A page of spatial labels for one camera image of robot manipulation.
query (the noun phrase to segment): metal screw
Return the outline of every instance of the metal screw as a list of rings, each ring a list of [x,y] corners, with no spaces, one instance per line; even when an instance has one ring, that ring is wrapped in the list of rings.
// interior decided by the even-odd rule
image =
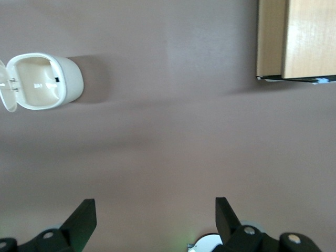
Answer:
[[[299,236],[297,235],[289,235],[288,239],[295,244],[300,244],[301,243],[301,239],[299,238]]]
[[[43,235],[43,239],[49,239],[53,235],[54,235],[53,232],[47,232]]]
[[[255,230],[253,228],[251,228],[251,227],[245,227],[244,231],[248,235],[254,235],[256,233]]]
[[[4,247],[6,247],[7,246],[7,242],[2,242],[2,243],[0,243],[0,248],[4,248]]]

